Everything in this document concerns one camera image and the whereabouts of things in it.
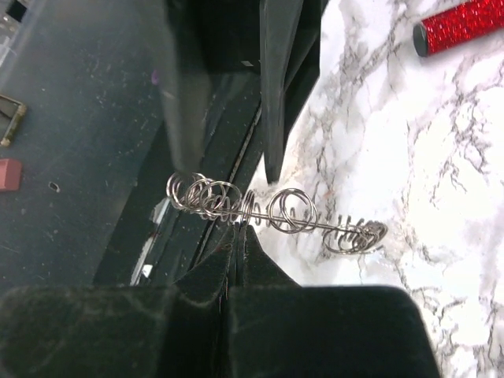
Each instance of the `marble surface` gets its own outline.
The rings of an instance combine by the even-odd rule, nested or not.
[[[504,376],[504,32],[420,59],[413,24],[458,2],[332,0],[321,79],[289,139],[281,181],[337,213],[383,221],[373,254],[326,258],[320,235],[257,226],[303,285],[402,287],[444,376]]]

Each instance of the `dark gray table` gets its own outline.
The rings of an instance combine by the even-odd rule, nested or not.
[[[132,0],[38,0],[0,66],[28,105],[0,158],[24,164],[0,193],[0,293],[90,284],[161,125]]]

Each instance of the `silver wire object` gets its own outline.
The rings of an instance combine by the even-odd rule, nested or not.
[[[323,244],[333,254],[367,254],[387,234],[385,224],[370,220],[365,223],[360,219],[351,224],[338,216],[337,225],[319,222],[319,214],[308,194],[299,189],[289,188],[278,191],[266,206],[263,213],[255,202],[255,193],[248,191],[245,196],[240,189],[226,181],[207,179],[199,173],[192,175],[192,182],[187,182],[177,173],[170,176],[166,184],[166,194],[175,209],[198,214],[205,220],[221,220],[228,224],[243,222],[249,224],[254,218],[255,224],[266,221],[267,227],[286,234],[323,230]],[[304,219],[297,219],[295,209],[287,208],[287,198],[294,196],[307,207]]]

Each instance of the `red cylinder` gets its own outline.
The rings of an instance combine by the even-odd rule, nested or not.
[[[416,24],[413,44],[428,57],[503,27],[504,0],[472,0]]]

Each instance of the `red block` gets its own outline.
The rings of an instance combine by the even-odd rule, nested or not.
[[[17,191],[23,165],[14,159],[0,159],[0,191]]]

